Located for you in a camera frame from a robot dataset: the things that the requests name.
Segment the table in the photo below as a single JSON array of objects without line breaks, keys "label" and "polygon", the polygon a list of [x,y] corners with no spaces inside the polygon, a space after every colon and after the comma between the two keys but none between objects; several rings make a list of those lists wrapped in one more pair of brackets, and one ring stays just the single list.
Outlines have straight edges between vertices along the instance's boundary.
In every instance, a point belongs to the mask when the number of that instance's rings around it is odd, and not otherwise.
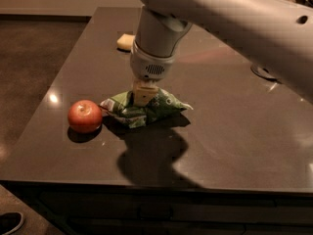
[{"label": "table", "polygon": [[139,17],[97,9],[1,183],[67,234],[311,234],[312,105],[195,25],[159,83],[193,111],[136,129],[104,117],[87,136],[68,128],[75,101],[130,90],[116,40]]}]

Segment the shoe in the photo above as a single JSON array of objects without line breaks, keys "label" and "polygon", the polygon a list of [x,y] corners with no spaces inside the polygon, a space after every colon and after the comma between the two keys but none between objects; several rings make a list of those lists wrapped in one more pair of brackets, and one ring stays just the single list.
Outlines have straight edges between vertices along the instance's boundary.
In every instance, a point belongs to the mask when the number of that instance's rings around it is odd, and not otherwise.
[{"label": "shoe", "polygon": [[0,234],[9,235],[21,228],[24,217],[20,212],[7,212],[0,215]]}]

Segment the vent slot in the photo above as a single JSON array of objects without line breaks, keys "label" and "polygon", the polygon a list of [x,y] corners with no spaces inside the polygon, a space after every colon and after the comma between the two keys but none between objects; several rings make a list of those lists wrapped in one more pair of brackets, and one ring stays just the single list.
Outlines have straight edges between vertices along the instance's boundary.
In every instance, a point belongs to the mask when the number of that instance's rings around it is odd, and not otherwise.
[{"label": "vent slot", "polygon": [[162,74],[165,71],[165,69],[163,66],[148,65],[146,67],[146,71],[147,73],[150,73],[150,74]]}]

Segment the screw hole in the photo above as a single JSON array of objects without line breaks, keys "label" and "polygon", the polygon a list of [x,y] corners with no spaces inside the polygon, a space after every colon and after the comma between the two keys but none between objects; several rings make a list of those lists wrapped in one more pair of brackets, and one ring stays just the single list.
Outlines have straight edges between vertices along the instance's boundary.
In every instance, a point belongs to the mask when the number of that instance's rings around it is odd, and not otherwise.
[{"label": "screw hole", "polygon": [[308,21],[308,19],[309,18],[307,16],[302,16],[302,17],[298,18],[296,22],[298,24],[305,24]]}]

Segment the gray tabletop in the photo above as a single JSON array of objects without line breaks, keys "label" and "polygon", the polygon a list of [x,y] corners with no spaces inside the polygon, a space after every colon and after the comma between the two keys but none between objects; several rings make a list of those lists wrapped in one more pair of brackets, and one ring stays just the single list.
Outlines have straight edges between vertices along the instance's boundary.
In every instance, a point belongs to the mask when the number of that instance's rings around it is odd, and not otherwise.
[{"label": "gray tabletop", "polygon": [[159,86],[194,107],[147,127],[110,117],[94,136],[68,129],[67,111],[130,90],[140,10],[99,8],[0,168],[0,180],[313,193],[313,107],[193,26]]}]

